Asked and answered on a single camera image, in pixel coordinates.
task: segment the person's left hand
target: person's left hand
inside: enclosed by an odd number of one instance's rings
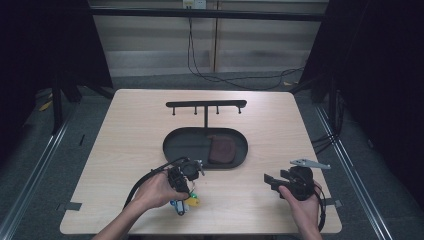
[[[188,197],[187,193],[177,192],[171,188],[168,182],[168,172],[164,170],[147,179],[138,188],[131,202],[147,210],[162,207],[171,200],[183,200]]]

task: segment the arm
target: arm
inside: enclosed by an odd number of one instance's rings
[[[319,203],[317,197],[312,195],[305,201],[298,201],[286,187],[280,186],[278,190],[289,203],[293,219],[303,239],[322,240],[318,230]]]
[[[93,239],[121,239],[147,210],[161,207],[172,199],[183,200],[187,197],[187,193],[171,188],[166,171],[160,172],[144,182],[127,207]]]

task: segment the horizontal bar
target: horizontal bar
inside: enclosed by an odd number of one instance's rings
[[[216,100],[216,101],[185,101],[185,102],[167,102],[169,108],[176,107],[210,107],[210,106],[236,106],[238,108],[246,107],[246,100]]]
[[[40,8],[51,13],[79,13],[103,16],[148,16],[148,17],[190,17],[190,18],[227,18],[321,22],[326,16],[318,13],[285,12],[251,12],[204,9],[170,9],[170,8]]]

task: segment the person's right hand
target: person's right hand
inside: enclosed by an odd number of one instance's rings
[[[316,182],[315,184],[319,186],[315,187],[315,191],[320,194],[321,186]],[[289,203],[293,219],[302,237],[305,240],[322,239],[318,230],[318,198],[312,195],[305,201],[298,201],[286,187],[280,186],[278,190]]]

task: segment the table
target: table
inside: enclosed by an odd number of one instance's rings
[[[200,206],[178,216],[171,205],[146,212],[131,234],[285,234],[297,227],[286,201],[263,181],[278,178],[289,161],[316,156],[302,117],[290,93],[249,91],[118,90],[97,136],[60,230],[64,234],[99,232],[123,207],[134,183],[166,162],[162,143],[181,127],[202,127],[203,109],[165,106],[170,101],[247,101],[236,107],[209,108],[209,126],[233,128],[247,139],[245,162],[232,170],[206,171],[195,181]],[[325,195],[331,195],[320,169],[313,169]],[[323,233],[336,233],[341,223],[334,206],[327,207]]]

